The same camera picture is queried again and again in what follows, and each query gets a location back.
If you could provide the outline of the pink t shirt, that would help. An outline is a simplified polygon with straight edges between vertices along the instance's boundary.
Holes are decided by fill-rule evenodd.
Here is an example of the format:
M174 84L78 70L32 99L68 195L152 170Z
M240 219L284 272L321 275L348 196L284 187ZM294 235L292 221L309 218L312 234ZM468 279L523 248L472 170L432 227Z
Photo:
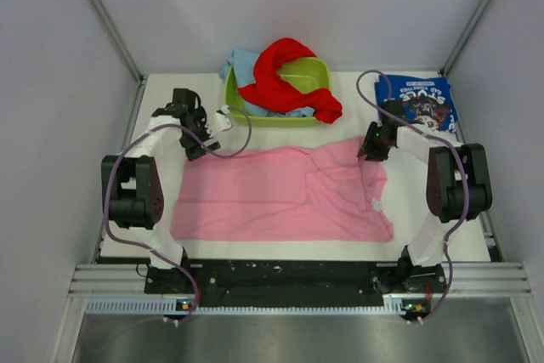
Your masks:
M393 224L371 205L388 178L380 163L357 157L361 143L189 162L170 232L178 241L391 241Z

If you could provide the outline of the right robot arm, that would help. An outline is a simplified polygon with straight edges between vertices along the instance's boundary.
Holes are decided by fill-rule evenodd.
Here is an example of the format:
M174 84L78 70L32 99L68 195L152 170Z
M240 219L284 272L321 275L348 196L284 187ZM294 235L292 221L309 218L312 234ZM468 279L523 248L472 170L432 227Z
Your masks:
M410 262L396 273L399 285L414 292L428 280L425 267L440 264L450 238L464 222L477 218L492 204L490 174L481 144L456 144L444 133L409 123L404 106L387 100L377 107L382 119L372 122L358 157L384 162L396 148L427 166L428 216L416 237L405 247Z

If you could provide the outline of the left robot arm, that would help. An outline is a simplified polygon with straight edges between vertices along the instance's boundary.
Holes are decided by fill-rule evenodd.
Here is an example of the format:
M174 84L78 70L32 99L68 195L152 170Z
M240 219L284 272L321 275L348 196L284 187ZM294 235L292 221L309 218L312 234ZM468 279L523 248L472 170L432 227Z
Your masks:
M117 155L101 162L104 228L114 242L147 252L151 266L164 269L163 281L175 292L192 284L183 266L184 248L172 237L165 216L162 167L174 151L189 162L218 150L201 97L175 88L172 101L156 109L144 132Z

